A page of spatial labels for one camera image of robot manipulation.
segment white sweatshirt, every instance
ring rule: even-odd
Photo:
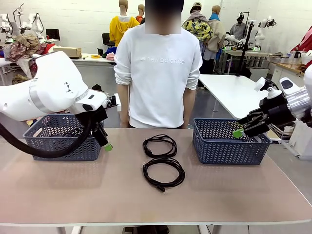
[[[116,83],[130,85],[130,125],[177,128],[183,125],[185,88],[195,90],[202,58],[198,39],[182,29],[168,36],[129,29],[115,56]]]

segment black chair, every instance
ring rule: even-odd
[[[113,41],[109,40],[109,33],[103,33],[102,38],[103,38],[103,44],[104,45],[107,45],[108,47],[115,46],[115,43]]]
[[[49,36],[50,39],[60,40],[59,29],[47,28],[45,33],[47,36]]]

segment yellow hoodie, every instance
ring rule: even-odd
[[[133,28],[138,25],[140,25],[139,22],[133,17],[130,17],[129,22],[120,22],[119,17],[116,16],[112,19],[110,25],[109,38],[115,42],[115,46],[118,46],[123,34],[128,28]]]

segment concrete floor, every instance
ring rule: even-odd
[[[107,92],[114,92],[115,87],[107,87]],[[198,90],[196,95],[193,117],[211,117],[215,99],[207,90]],[[119,127],[119,116],[116,108],[107,111],[109,118],[105,127]],[[215,117],[231,118],[229,113],[220,106]],[[4,124],[16,137],[21,138],[27,130],[24,123],[15,122],[0,114],[0,122]],[[281,145],[271,145],[268,155],[275,161],[281,170],[292,180],[307,200],[312,202],[312,162],[300,161]],[[170,226],[171,234],[198,234],[197,226]],[[85,227],[83,234],[121,234],[123,227]],[[19,228],[0,227],[0,234],[56,234],[55,228]],[[225,226],[221,234],[247,234],[247,226]],[[312,222],[304,224],[250,226],[251,234],[311,234]]]

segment plastic basket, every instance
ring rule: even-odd
[[[82,127],[74,115],[52,114],[38,120],[23,135],[29,146],[45,151],[58,151],[70,146],[77,137],[66,137],[71,132]],[[44,161],[94,161],[97,160],[100,145],[94,137],[88,137],[84,143],[72,153],[53,159],[33,156],[34,160]]]
[[[264,134],[236,139],[235,119],[195,118],[193,144],[205,164],[259,165],[272,141]]]

